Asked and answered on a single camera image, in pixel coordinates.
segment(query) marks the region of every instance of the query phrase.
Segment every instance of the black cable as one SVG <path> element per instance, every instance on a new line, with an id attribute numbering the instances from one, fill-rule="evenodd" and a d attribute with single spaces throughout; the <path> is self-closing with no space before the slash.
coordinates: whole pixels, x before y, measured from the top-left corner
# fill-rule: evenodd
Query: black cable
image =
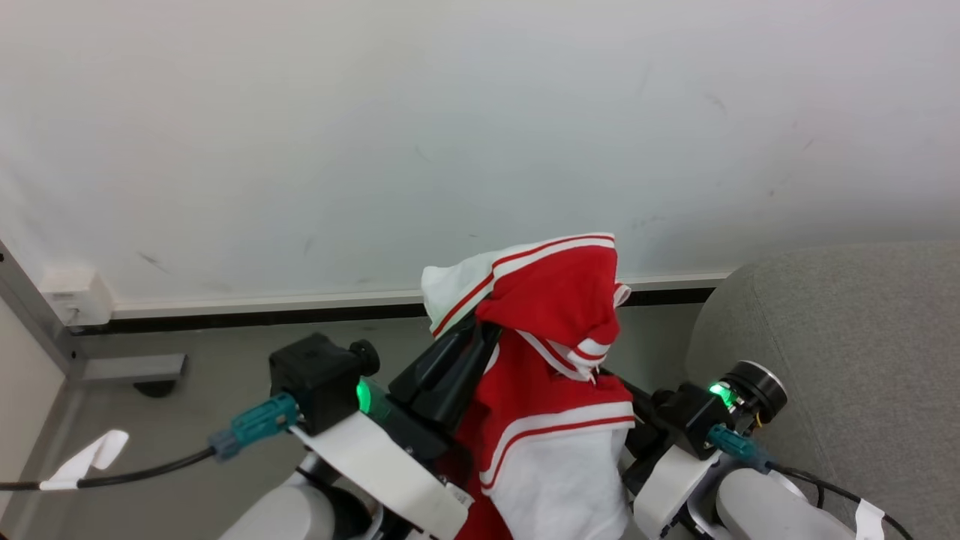
<path id="1" fill-rule="evenodd" d="M 832 491 L 833 493 L 836 493 L 837 495 L 839 495 L 839 496 L 841 496 L 841 497 L 844 497 L 844 498 L 846 498 L 846 499 L 850 499 L 851 501 L 853 501 L 853 502 L 855 502 L 855 503 L 860 503 L 860 501 L 861 501 L 861 499 L 860 499 L 859 496 L 854 495 L 853 493 L 847 491 L 846 489 L 844 489 L 844 488 L 842 488 L 842 487 L 838 487 L 838 486 L 836 486 L 836 485 L 833 485 L 833 484 L 831 484 L 831 483 L 828 482 L 828 481 L 818 479 L 817 477 L 811 475 L 811 474 L 808 473 L 807 471 L 802 471 L 802 470 L 800 470 L 800 469 L 794 469 L 794 468 L 792 468 L 792 467 L 783 467 L 783 466 L 778 465 L 778 464 L 776 464 L 776 463 L 774 463 L 774 462 L 772 462 L 772 461 L 767 462 L 767 467 L 770 467 L 770 470 L 772 470 L 772 471 L 777 471 L 778 473 L 780 473 L 780 474 L 782 474 L 782 475 L 784 475 L 784 476 L 786 476 L 786 477 L 792 477 L 792 478 L 795 478 L 795 479 L 801 479 L 801 480 L 803 480 L 803 481 L 810 482 L 810 483 L 812 483 L 813 485 L 817 486 L 818 488 L 824 488 L 824 489 L 827 489 L 827 490 L 829 490 L 829 491 Z M 903 538 L 905 538 L 906 540 L 913 540 L 913 536 L 911 536 L 910 533 L 906 531 L 906 528 L 904 528 L 903 525 L 900 524 L 900 522 L 898 522 L 898 521 L 895 520 L 894 518 L 890 517 L 890 514 L 884 513 L 884 514 L 883 514 L 883 521 L 885 521 L 885 522 L 887 522 L 888 524 L 890 524 L 890 527 L 895 528 L 895 529 L 897 530 L 897 532 L 899 532 L 900 535 L 901 535 Z"/>
<path id="2" fill-rule="evenodd" d="M 798 472 L 798 473 L 802 473 L 802 474 L 804 475 L 804 477 L 802 478 L 802 480 L 808 481 L 808 482 L 812 483 L 814 486 L 816 486 L 816 488 L 817 488 L 817 508 L 820 508 L 821 510 L 823 510 L 823 509 L 824 509 L 824 498 L 825 498 L 826 495 L 827 495 L 827 490 L 824 489 L 824 486 L 818 485 L 816 482 L 813 481 L 813 480 L 819 480 L 820 478 L 814 476 L 812 473 L 808 473 L 807 471 L 801 471 L 801 470 L 799 470 L 799 469 L 794 469 L 794 471 L 796 471 L 796 472 Z"/>
<path id="3" fill-rule="evenodd" d="M 310 483 L 324 485 L 324 481 L 321 480 L 320 477 L 314 476 L 313 473 L 306 472 L 302 467 L 297 467 L 297 472 L 300 473 L 300 475 L 305 479 L 310 480 Z"/>
<path id="4" fill-rule="evenodd" d="M 178 459 L 177 461 L 171 461 L 165 465 L 160 465 L 152 469 L 144 469 L 143 471 L 135 471 L 132 473 L 127 473 L 124 475 L 117 475 L 115 477 L 102 477 L 99 479 L 79 479 L 77 480 L 77 489 L 85 489 L 87 487 L 102 487 L 106 485 L 117 485 L 121 483 L 128 483 L 138 480 L 151 479 L 153 477 L 158 477 L 160 475 L 165 475 L 167 473 L 173 473 L 185 467 L 189 467 L 195 463 L 200 463 L 201 461 L 213 457 L 217 452 L 213 447 L 197 452 L 196 454 L 189 455 L 183 459 Z M 37 491 L 40 489 L 40 482 L 38 481 L 29 481 L 29 482 L 0 482 L 0 491 Z"/>

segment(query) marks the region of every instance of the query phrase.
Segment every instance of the gray fabric chair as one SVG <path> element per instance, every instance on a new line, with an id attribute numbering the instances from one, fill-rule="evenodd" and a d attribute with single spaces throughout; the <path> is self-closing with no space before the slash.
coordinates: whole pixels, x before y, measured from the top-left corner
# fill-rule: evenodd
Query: gray fabric chair
<path id="1" fill-rule="evenodd" d="M 960 243 L 806 250 L 737 270 L 701 311 L 687 375 L 706 384 L 738 360 L 787 387 L 757 433 L 782 464 L 915 538 L 960 538 Z M 854 503 L 828 493 L 826 509 L 853 528 Z"/>

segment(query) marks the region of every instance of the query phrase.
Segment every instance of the white tag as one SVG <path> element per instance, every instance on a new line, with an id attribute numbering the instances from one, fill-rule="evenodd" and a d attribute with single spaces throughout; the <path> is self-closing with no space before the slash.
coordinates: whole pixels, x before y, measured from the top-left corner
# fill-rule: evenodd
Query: white tag
<path id="1" fill-rule="evenodd" d="M 457 501 L 460 501 L 460 504 L 462 504 L 463 506 L 466 506 L 467 509 L 469 509 L 470 505 L 474 503 L 474 499 L 473 497 L 470 496 L 470 493 L 467 493 L 466 491 L 460 489 L 459 487 L 454 485 L 453 482 L 447 482 L 445 487 L 446 487 L 446 490 L 452 493 L 453 497 L 455 497 Z"/>
<path id="2" fill-rule="evenodd" d="M 883 540 L 884 511 L 860 500 L 856 508 L 856 540 Z"/>
<path id="3" fill-rule="evenodd" d="M 68 459 L 49 480 L 41 482 L 40 490 L 77 489 L 77 480 L 85 477 L 91 466 L 101 471 L 109 467 L 127 446 L 128 440 L 130 436 L 125 431 L 107 431 L 79 454 Z"/>

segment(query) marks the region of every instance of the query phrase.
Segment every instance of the wall baseboard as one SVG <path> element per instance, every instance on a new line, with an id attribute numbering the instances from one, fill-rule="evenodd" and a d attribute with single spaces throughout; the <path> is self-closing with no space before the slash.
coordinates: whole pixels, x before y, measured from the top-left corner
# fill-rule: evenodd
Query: wall baseboard
<path id="1" fill-rule="evenodd" d="M 633 290 L 625 306 L 700 304 L 729 274 L 695 274 L 621 280 Z M 425 317 L 419 291 L 322 295 L 222 303 L 128 306 L 109 323 L 74 329 L 76 335 L 189 331 L 212 328 Z"/>
<path id="2" fill-rule="evenodd" d="M 715 287 L 730 272 L 712 274 L 681 274 L 648 278 L 621 278 L 634 291 L 674 290 Z M 421 304 L 419 290 L 391 292 L 362 292 L 344 294 L 313 294 L 242 298 L 232 300 L 197 300 L 167 303 L 120 304 L 113 310 L 111 321 L 148 319 L 157 317 L 189 317 L 196 315 L 227 315 L 232 313 L 265 313 L 340 307 L 380 307 Z"/>

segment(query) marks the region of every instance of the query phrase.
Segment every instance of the metal frame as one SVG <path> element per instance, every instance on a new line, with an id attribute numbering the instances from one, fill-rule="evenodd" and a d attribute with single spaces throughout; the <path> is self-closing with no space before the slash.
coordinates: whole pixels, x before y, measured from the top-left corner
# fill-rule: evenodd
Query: metal frame
<path id="1" fill-rule="evenodd" d="M 17 264 L 0 240 L 0 298 L 12 309 L 40 347 L 57 364 L 68 380 L 78 379 L 86 364 L 86 355 L 77 338 L 36 290 L 23 268 Z"/>
<path id="2" fill-rule="evenodd" d="M 0 240 L 0 299 L 66 375 L 68 382 L 177 380 L 185 355 L 90 359 Z"/>

